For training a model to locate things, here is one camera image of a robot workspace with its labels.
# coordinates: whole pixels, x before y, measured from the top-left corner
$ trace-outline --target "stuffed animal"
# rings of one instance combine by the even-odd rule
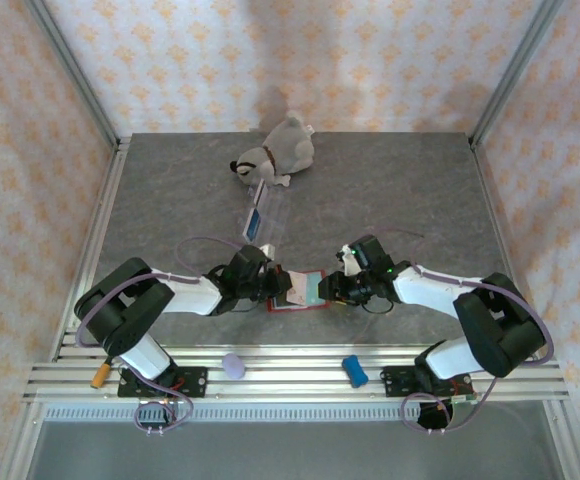
[[[293,111],[277,125],[263,142],[230,162],[230,169],[246,185],[256,185],[264,179],[266,185],[290,185],[291,173],[312,165],[314,146],[310,136],[311,126],[305,126],[301,117]]]

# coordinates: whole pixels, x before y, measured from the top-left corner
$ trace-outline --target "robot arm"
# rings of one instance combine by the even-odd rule
[[[264,252],[251,245],[242,247],[228,265],[201,277],[166,274],[131,258],[76,303],[74,312],[82,320],[77,337],[87,329],[110,357],[121,357],[144,378],[169,388],[177,381],[177,366],[148,334],[159,315],[221,315],[240,299],[261,302],[290,289],[290,275],[269,263]]]
[[[407,261],[395,265],[372,235],[344,246],[337,256],[344,272],[335,272],[319,284],[321,298],[362,305],[377,295],[395,303],[422,305],[461,323],[464,337],[440,342],[416,360],[426,391],[436,380],[463,373],[486,370],[505,377],[546,343],[528,312],[488,289],[502,288],[521,297],[505,275],[462,278]]]

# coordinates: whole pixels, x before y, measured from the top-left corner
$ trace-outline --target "dog collar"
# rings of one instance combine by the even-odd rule
[[[270,151],[270,149],[264,145],[263,149],[266,151],[266,155],[268,155],[268,158],[270,159],[270,163],[272,164],[272,168],[274,168],[275,173],[277,172],[277,163],[274,161],[274,155],[272,155],[272,152]]]

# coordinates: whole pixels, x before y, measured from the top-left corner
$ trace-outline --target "blue battery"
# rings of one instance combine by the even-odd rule
[[[362,385],[368,383],[368,376],[366,372],[363,371],[361,365],[359,364],[359,359],[356,355],[350,355],[343,359],[341,366],[348,374],[352,388],[359,388]]]

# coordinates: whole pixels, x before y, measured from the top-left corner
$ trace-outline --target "patterned wall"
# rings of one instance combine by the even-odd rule
[[[0,461],[110,150],[20,0],[0,0]]]
[[[580,0],[567,0],[486,142],[517,272],[580,417]]]
[[[50,0],[121,135],[468,131],[539,0]]]

